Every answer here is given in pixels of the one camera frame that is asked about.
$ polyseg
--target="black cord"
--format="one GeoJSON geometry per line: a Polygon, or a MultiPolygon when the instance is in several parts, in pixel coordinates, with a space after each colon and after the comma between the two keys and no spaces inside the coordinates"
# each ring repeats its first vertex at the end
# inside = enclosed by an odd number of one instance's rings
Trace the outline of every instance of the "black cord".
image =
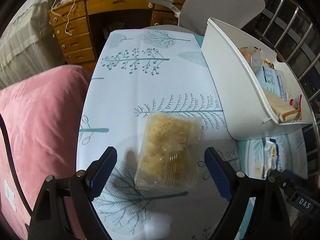
{"type": "Polygon", "coordinates": [[[24,205],[24,207],[26,208],[26,210],[28,211],[29,215],[31,216],[32,214],[32,210],[29,206],[29,203],[22,191],[17,173],[16,173],[16,169],[14,167],[14,162],[13,162],[13,158],[12,158],[12,152],[11,152],[11,147],[10,147],[10,141],[9,141],[9,136],[8,136],[8,132],[7,132],[7,128],[5,127],[5,123],[4,120],[0,114],[0,128],[2,131],[2,135],[3,135],[3,139],[4,139],[4,145],[5,145],[5,150],[7,151],[7,157],[8,157],[8,162],[9,162],[9,166],[10,166],[10,171],[13,177],[13,181],[15,183],[15,186],[17,188],[18,194],[20,199],[22,200],[22,203],[24,205]]]}

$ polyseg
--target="screw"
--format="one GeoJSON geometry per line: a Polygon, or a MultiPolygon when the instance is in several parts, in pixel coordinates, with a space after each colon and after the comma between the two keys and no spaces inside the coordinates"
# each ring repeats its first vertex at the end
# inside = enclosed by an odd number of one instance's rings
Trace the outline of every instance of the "screw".
{"type": "Polygon", "coordinates": [[[82,177],[85,174],[84,170],[79,170],[76,172],[77,177],[82,177]]]}
{"type": "Polygon", "coordinates": [[[50,182],[51,180],[53,180],[53,176],[49,175],[45,178],[45,181],[50,182]]]}
{"type": "Polygon", "coordinates": [[[269,180],[270,182],[275,182],[275,181],[276,181],[275,178],[272,177],[272,176],[269,176],[269,177],[268,177],[268,180],[269,180]]]}
{"type": "Polygon", "coordinates": [[[245,174],[242,171],[237,171],[236,175],[239,178],[244,178],[244,176],[245,176],[245,174]]]}

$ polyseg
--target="chair armrest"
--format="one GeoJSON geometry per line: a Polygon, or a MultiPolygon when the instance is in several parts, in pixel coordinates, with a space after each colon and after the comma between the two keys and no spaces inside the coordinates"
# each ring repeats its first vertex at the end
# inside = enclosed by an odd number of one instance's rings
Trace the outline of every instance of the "chair armrest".
{"type": "Polygon", "coordinates": [[[163,5],[174,12],[174,16],[179,18],[180,10],[173,5],[173,0],[147,0],[148,2],[163,5]]]}

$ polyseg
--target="white label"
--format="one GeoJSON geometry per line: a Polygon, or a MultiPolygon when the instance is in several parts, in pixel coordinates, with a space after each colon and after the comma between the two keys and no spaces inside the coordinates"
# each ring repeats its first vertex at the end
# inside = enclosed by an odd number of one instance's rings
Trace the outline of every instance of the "white label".
{"type": "Polygon", "coordinates": [[[13,191],[10,189],[8,183],[6,180],[4,180],[4,194],[7,197],[7,199],[10,202],[10,205],[12,206],[12,208],[14,209],[14,211],[16,212],[16,202],[15,202],[15,198],[14,198],[14,193],[13,191]]]}

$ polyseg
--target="pink fabric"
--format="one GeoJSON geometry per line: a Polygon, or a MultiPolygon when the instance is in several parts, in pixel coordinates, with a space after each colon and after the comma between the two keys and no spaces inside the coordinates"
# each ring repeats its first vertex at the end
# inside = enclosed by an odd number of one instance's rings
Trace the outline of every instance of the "pink fabric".
{"type": "MultiPolygon", "coordinates": [[[[65,65],[0,91],[0,113],[31,209],[46,176],[66,178],[76,171],[78,132],[90,79],[82,67],[65,65]]],[[[29,224],[30,216],[16,191],[1,139],[1,211],[17,235],[27,239],[24,224],[29,224]],[[4,195],[4,179],[14,191],[16,212],[4,195]]]]}

